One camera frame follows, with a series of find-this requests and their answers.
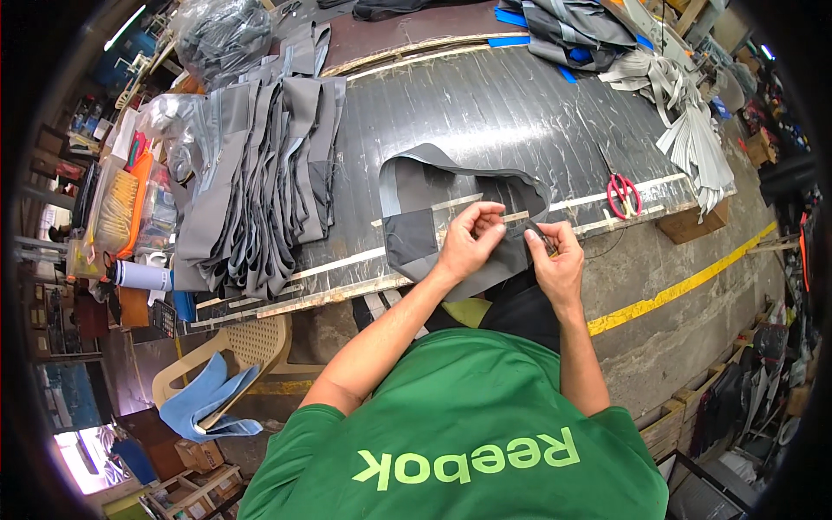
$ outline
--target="fluorescent light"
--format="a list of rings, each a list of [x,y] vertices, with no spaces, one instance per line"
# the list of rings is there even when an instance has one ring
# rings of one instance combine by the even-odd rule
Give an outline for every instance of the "fluorescent light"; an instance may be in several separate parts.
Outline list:
[[[137,17],[141,14],[141,12],[145,10],[145,7],[147,7],[147,5],[143,5],[143,6],[139,7],[139,10],[138,10],[138,11],[136,11],[136,12],[134,12],[134,13],[133,13],[133,16],[131,16],[129,20],[127,20],[126,22],[124,22],[124,25],[122,25],[122,26],[121,26],[121,29],[119,29],[119,30],[118,30],[118,32],[116,33],[116,36],[114,36],[114,37],[110,38],[110,39],[107,41],[107,43],[105,43],[105,44],[104,44],[104,52],[107,52],[107,51],[109,51],[109,50],[110,50],[110,47],[112,47],[112,44],[116,42],[116,40],[118,39],[118,37],[119,37],[119,36],[121,36],[121,34],[122,34],[125,30],[127,30],[127,28],[130,26],[130,24],[131,24],[131,23],[133,23],[133,20],[135,20],[135,19],[136,19],[136,18],[137,18]]]
[[[772,54],[771,51],[769,51],[768,47],[766,47],[765,45],[760,45],[760,50],[763,52],[763,54],[765,54],[765,57],[769,58],[771,61],[775,60],[774,54]]]

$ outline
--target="green t-shirt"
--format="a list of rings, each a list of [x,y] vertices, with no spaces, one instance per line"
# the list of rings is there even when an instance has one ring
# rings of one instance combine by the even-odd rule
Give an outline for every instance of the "green t-shirt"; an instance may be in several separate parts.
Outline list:
[[[664,518],[630,414],[587,418],[559,373],[556,354],[510,334],[428,334],[348,418],[294,412],[238,518]]]

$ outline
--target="hand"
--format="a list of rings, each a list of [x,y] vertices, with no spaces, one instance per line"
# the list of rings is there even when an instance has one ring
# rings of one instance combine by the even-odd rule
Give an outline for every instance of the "hand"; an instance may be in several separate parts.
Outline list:
[[[557,255],[549,258],[546,246],[532,230],[526,230],[528,249],[534,260],[534,274],[543,293],[552,302],[555,314],[561,321],[583,319],[581,303],[581,275],[583,272],[583,249],[577,243],[575,233],[568,222],[537,225],[552,245]]]
[[[433,271],[456,285],[482,267],[506,235],[500,217],[505,210],[499,202],[474,202],[465,208],[448,227]]]

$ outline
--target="finger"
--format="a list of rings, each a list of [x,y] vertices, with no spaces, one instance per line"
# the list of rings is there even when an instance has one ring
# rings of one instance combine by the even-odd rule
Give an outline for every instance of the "finger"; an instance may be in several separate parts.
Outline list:
[[[478,233],[483,233],[489,227],[502,223],[503,219],[500,217],[500,215],[496,215],[493,213],[491,215],[481,215],[477,219],[477,222],[474,224],[474,229],[476,229]]]
[[[477,247],[488,254],[497,247],[500,240],[506,235],[506,226],[503,224],[492,225],[477,239]]]
[[[540,263],[542,265],[543,262],[548,262],[549,254],[546,252],[546,245],[543,244],[543,240],[537,236],[537,233],[532,230],[525,230],[523,236],[526,237],[528,250],[532,252],[532,260],[534,260],[534,263]]]
[[[481,215],[498,214],[505,210],[506,206],[500,204],[499,202],[474,202],[465,208],[465,210],[453,221],[458,222],[466,230],[471,231],[473,230],[477,219],[480,218]]]
[[[540,231],[552,239],[559,254],[564,254],[575,249],[581,249],[577,243],[575,232],[569,222],[554,222],[552,224],[538,224]]]

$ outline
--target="red-handled scissors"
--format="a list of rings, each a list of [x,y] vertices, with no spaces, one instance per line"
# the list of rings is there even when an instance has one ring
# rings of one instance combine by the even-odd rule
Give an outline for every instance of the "red-handled scissors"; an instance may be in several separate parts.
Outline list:
[[[641,196],[636,189],[636,186],[632,183],[630,179],[627,179],[625,176],[620,175],[616,172],[615,168],[612,167],[612,163],[610,162],[609,157],[607,156],[606,152],[601,145],[598,145],[598,150],[601,152],[601,157],[604,158],[604,162],[607,164],[607,169],[610,171],[610,181],[607,182],[607,202],[610,203],[610,208],[612,208],[612,212],[616,214],[618,218],[621,220],[626,220],[632,218],[634,216],[638,216],[641,214]],[[612,196],[612,192],[615,191],[618,197],[618,204],[615,202],[615,199]],[[636,196],[636,209],[633,210],[632,204],[630,204],[630,192]]]

